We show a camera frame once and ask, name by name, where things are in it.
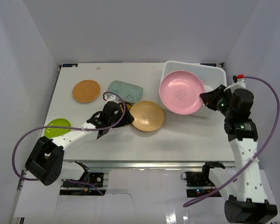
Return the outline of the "tan yellow round plate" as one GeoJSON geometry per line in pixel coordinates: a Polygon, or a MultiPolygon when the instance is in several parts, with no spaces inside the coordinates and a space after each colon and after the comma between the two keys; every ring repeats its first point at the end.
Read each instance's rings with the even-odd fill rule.
{"type": "Polygon", "coordinates": [[[134,118],[132,125],[143,132],[158,130],[165,120],[162,108],[151,101],[139,101],[131,107],[129,112],[134,118]]]}

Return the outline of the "teal rectangular divided plate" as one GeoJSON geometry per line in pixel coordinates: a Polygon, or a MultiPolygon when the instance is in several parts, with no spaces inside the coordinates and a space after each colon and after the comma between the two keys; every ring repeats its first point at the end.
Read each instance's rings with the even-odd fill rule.
{"type": "Polygon", "coordinates": [[[111,82],[107,91],[116,93],[124,101],[131,104],[139,102],[143,95],[142,87],[118,80],[111,82]]]}

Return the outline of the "pink round plate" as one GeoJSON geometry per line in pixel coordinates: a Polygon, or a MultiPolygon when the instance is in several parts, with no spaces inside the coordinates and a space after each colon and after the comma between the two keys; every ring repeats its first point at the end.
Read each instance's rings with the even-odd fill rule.
{"type": "Polygon", "coordinates": [[[159,95],[164,106],[173,113],[190,115],[203,105],[200,94],[205,88],[195,74],[176,70],[167,74],[161,81],[159,95]]]}

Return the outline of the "woven orange round plate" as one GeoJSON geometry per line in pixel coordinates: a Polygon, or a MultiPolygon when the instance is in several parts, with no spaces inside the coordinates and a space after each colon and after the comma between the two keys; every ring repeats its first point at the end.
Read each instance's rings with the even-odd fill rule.
{"type": "Polygon", "coordinates": [[[90,103],[100,95],[100,85],[94,80],[78,82],[72,89],[73,98],[79,103],[90,103]]]}

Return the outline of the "black gold patterned plate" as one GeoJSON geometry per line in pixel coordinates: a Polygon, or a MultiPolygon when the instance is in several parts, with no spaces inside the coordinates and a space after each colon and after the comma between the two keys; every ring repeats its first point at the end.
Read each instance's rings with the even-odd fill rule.
{"type": "MultiPolygon", "coordinates": [[[[119,104],[120,108],[121,108],[121,111],[123,112],[124,111],[124,106],[123,106],[123,103],[120,103],[119,104]]],[[[130,111],[131,107],[133,106],[132,104],[128,103],[128,102],[125,102],[125,106],[126,106],[126,111],[130,111]]]]}

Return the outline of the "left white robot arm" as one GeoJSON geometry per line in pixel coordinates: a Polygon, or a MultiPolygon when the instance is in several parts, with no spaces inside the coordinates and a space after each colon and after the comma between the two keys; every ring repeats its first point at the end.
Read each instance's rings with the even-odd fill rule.
{"type": "Polygon", "coordinates": [[[90,141],[107,134],[111,128],[134,121],[123,104],[108,102],[94,113],[78,130],[54,138],[39,138],[26,161],[25,168],[45,186],[57,179],[74,181],[78,186],[89,182],[89,169],[82,163],[64,162],[64,157],[90,141]]]}

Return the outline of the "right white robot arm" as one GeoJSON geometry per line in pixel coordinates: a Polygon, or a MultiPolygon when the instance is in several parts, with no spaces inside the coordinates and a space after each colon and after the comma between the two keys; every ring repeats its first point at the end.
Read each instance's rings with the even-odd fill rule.
{"type": "Polygon", "coordinates": [[[221,85],[213,91],[200,94],[206,107],[220,111],[224,130],[231,146],[237,177],[229,184],[229,175],[222,164],[203,166],[202,182],[215,185],[224,198],[224,214],[231,224],[265,224],[278,214],[277,206],[269,203],[261,180],[257,159],[258,133],[249,118],[254,95],[246,89],[231,91],[221,85]]]}

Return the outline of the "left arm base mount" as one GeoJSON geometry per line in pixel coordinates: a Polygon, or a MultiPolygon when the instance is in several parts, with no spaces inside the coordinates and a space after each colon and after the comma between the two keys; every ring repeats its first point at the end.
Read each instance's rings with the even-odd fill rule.
{"type": "Polygon", "coordinates": [[[83,169],[83,174],[78,180],[63,181],[60,195],[68,196],[104,196],[106,190],[103,187],[104,173],[92,173],[89,168],[80,163],[73,162],[83,169]]]}

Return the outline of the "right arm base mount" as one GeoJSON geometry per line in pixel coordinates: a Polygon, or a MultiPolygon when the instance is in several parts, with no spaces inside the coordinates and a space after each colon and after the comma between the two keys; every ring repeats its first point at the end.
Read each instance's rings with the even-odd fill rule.
{"type": "Polygon", "coordinates": [[[186,181],[188,198],[203,196],[216,189],[214,183],[209,179],[210,169],[212,168],[225,169],[225,166],[218,161],[211,161],[206,162],[200,172],[186,171],[181,174],[181,179],[186,181]]]}

